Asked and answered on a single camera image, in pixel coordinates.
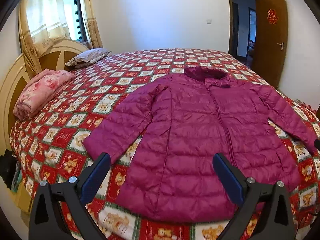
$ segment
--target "jacket zipper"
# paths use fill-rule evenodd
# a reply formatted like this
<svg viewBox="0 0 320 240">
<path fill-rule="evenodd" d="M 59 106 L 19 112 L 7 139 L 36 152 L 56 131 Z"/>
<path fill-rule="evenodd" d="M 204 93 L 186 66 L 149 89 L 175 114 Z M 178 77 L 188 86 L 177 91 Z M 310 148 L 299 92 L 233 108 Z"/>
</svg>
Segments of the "jacket zipper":
<svg viewBox="0 0 320 240">
<path fill-rule="evenodd" d="M 214 96 L 212 95 L 212 93 L 209 91 L 208 88 L 207 88 L 207 90 L 208 90 L 209 94 L 211 95 L 211 98 L 212 98 L 212 100 L 213 100 L 213 102 L 214 102 L 214 105 L 216 106 L 216 110 L 217 110 L 217 115 L 218 115 L 219 122 L 220 122 L 221 126 L 223 127 L 224 132 L 225 132 L 225 134 L 226 134 L 226 136 L 227 136 L 227 143 L 228 143 L 228 148 L 229 148 L 229 156 L 230 156 L 231 164 L 232 164 L 233 166 L 236 166 L 236 167 L 237 167 L 236 162 L 235 162 L 235 160 L 234 160 L 234 158 L 233 158 L 233 149 L 232 149 L 232 144 L 231 144 L 231 138 L 230 138 L 229 130 L 228 130 L 228 128 L 226 128 L 226 127 L 224 126 L 224 124 L 223 124 L 223 122 L 222 122 L 222 120 L 221 120 L 220 112 L 219 112 L 219 106 L 218 106 L 218 103 L 217 103 L 216 99 L 214 98 Z"/>
</svg>

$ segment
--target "red and white checkered bedspread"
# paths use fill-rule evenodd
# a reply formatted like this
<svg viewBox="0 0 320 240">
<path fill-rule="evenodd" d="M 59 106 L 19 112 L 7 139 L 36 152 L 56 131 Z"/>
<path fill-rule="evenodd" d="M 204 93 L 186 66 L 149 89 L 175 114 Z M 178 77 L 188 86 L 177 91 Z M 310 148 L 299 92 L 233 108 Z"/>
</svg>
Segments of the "red and white checkered bedspread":
<svg viewBox="0 0 320 240">
<path fill-rule="evenodd" d="M 201 65 L 222 69 L 237 79 L 267 84 L 255 72 L 231 55 L 215 50 L 161 49 L 129 52 L 106 57 L 93 66 L 75 70 L 76 78 L 34 118 L 17 121 L 11 131 L 12 149 L 22 163 L 23 183 L 32 197 L 42 179 L 51 184 L 77 176 L 92 160 L 82 141 L 128 93 L 168 73 L 182 73 L 184 67 Z M 286 98 L 305 124 L 320 136 L 319 120 L 307 108 Z M 295 221 L 308 225 L 319 199 L 320 159 L 311 157 L 299 142 L 276 125 L 276 133 L 292 154 L 301 173 L 301 184 L 290 199 Z M 226 221 L 202 224 L 168 224 L 130 214 L 114 204 L 119 188 L 143 135 L 112 167 L 87 209 L 109 239 L 216 239 Z M 66 222 L 80 238 L 69 210 L 62 205 Z M 243 239 L 249 238 L 257 222 L 254 215 Z"/>
</svg>

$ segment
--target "door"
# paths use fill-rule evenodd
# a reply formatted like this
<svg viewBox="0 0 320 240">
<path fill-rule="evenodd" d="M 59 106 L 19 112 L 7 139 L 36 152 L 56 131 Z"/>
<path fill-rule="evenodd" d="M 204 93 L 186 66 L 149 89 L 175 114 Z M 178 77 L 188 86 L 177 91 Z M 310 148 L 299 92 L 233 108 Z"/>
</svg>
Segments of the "door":
<svg viewBox="0 0 320 240">
<path fill-rule="evenodd" d="M 232 12 L 233 12 L 233 25 L 232 25 L 232 49 L 231 55 L 233 57 L 237 56 L 238 51 L 238 39 L 239 39 L 239 7 L 237 3 L 232 2 Z"/>
<path fill-rule="evenodd" d="M 278 88 L 287 50 L 287 5 L 285 0 L 256 0 L 256 13 L 256 42 L 251 69 Z"/>
</svg>

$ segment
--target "door handle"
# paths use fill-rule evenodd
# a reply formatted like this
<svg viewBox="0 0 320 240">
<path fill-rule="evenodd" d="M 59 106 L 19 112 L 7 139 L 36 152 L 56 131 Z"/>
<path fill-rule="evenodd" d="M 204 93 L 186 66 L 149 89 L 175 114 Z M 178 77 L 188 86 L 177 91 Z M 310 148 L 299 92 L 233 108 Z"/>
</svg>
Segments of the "door handle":
<svg viewBox="0 0 320 240">
<path fill-rule="evenodd" d="M 281 46 L 281 51 L 283 51 L 283 42 L 277 44 Z"/>
</svg>

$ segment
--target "cream headboard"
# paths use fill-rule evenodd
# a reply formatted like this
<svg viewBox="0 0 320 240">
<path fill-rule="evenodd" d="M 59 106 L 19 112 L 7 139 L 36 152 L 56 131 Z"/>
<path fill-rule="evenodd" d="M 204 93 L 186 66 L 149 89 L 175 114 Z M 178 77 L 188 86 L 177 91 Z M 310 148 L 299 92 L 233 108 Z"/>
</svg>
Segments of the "cream headboard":
<svg viewBox="0 0 320 240">
<path fill-rule="evenodd" d="M 65 67 L 65 63 L 86 50 L 88 48 L 83 44 L 70 39 L 64 39 L 52 46 L 41 56 L 41 68 L 42 70 L 48 68 L 70 71 L 71 69 Z M 29 80 L 23 55 L 21 54 L 9 69 L 0 88 L 0 155 L 4 154 L 5 149 L 11 150 L 9 134 L 17 120 L 12 111 L 19 95 Z"/>
</svg>

